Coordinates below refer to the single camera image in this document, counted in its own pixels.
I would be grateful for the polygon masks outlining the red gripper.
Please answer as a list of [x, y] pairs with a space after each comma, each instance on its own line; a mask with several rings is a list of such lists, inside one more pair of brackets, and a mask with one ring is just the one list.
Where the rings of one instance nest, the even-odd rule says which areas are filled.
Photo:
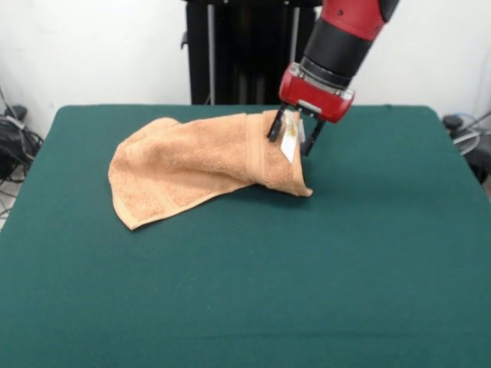
[[[308, 75], [298, 63], [290, 63], [280, 83], [280, 100], [320, 119], [317, 120], [314, 130], [302, 144], [303, 156], [309, 156], [325, 126], [325, 121], [337, 123], [341, 120], [350, 109], [354, 97], [353, 90], [330, 87]], [[275, 115], [267, 134], [267, 138], [272, 143], [278, 138], [286, 110], [287, 106], [281, 105]]]

